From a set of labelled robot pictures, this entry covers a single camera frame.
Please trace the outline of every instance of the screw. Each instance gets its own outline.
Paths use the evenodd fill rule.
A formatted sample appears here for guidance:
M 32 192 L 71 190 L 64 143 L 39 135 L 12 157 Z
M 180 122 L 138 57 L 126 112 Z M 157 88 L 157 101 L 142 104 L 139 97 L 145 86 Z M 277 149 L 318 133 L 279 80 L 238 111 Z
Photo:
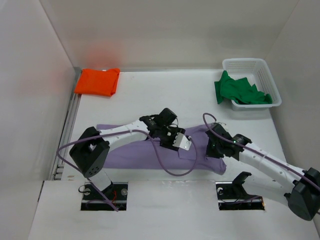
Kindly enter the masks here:
M 224 194 L 224 189 L 222 187 L 218 187 L 218 189 L 216 190 L 216 192 L 219 194 L 219 195 L 223 195 Z
M 126 188 L 121 189 L 121 195 L 126 196 L 128 194 L 128 190 Z
M 91 190 L 89 188 L 84 189 L 83 195 L 88 196 L 90 195 Z

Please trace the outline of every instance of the white table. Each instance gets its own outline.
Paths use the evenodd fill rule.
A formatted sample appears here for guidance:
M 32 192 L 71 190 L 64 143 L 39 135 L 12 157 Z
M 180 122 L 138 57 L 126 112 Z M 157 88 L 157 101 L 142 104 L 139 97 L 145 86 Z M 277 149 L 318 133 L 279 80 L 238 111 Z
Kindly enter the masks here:
M 168 107 L 182 128 L 203 124 L 202 114 L 208 112 L 226 123 L 231 135 L 243 134 L 285 161 L 268 110 L 237 112 L 229 101 L 217 105 L 214 81 L 221 73 L 209 69 L 122 72 L 111 98 L 81 97 L 71 140 L 88 127 L 127 124 Z M 269 199 L 265 199 L 266 211 L 219 211 L 214 181 L 232 181 L 242 171 L 267 178 L 234 159 L 224 160 L 224 175 L 194 170 L 178 178 L 163 170 L 107 169 L 114 182 L 129 182 L 124 212 L 80 212 L 77 190 L 84 178 L 66 165 L 62 181 L 44 185 L 30 239 L 319 239 L 312 221 L 299 219 Z

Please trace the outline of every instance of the orange cloth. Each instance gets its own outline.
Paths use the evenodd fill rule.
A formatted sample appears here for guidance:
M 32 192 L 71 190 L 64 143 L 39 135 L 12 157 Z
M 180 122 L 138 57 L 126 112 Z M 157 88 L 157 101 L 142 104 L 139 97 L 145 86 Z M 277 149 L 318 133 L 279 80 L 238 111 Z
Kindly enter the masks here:
M 119 68 L 107 71 L 83 69 L 74 93 L 111 97 L 116 93 L 119 74 Z

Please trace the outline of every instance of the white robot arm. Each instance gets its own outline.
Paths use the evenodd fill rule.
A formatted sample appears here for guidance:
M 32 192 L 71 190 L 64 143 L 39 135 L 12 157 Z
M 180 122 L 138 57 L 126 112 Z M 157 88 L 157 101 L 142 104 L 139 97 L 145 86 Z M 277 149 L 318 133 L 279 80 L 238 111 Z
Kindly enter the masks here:
M 108 191 L 108 188 L 112 188 L 112 182 L 101 170 L 110 151 L 129 143 L 144 141 L 147 139 L 146 133 L 151 138 L 159 138 L 161 147 L 173 151 L 190 149 L 192 142 L 185 136 L 185 130 L 172 126 L 176 118 L 170 109 L 165 108 L 160 114 L 142 116 L 120 127 L 101 131 L 89 127 L 79 140 L 98 135 L 109 136 L 77 143 L 69 154 L 85 178 L 90 178 L 100 191 Z
M 266 180 L 250 172 L 240 173 L 232 182 L 238 196 L 243 193 L 266 197 L 288 206 L 298 217 L 307 221 L 317 214 L 320 208 L 320 173 L 316 169 L 307 171 L 285 163 L 241 134 L 232 137 L 219 123 L 209 127 L 206 134 L 209 137 L 206 150 L 209 157 L 232 157 L 270 177 Z

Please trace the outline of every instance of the green cloth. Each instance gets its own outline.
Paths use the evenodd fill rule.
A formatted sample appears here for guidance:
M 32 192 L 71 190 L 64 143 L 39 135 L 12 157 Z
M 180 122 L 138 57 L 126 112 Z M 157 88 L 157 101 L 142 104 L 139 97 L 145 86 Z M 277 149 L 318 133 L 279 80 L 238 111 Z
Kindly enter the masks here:
M 255 84 L 251 86 L 246 77 L 234 80 L 227 71 L 223 71 L 220 81 L 215 81 L 214 86 L 218 104 L 225 98 L 237 104 L 272 104 L 271 96 L 258 91 Z

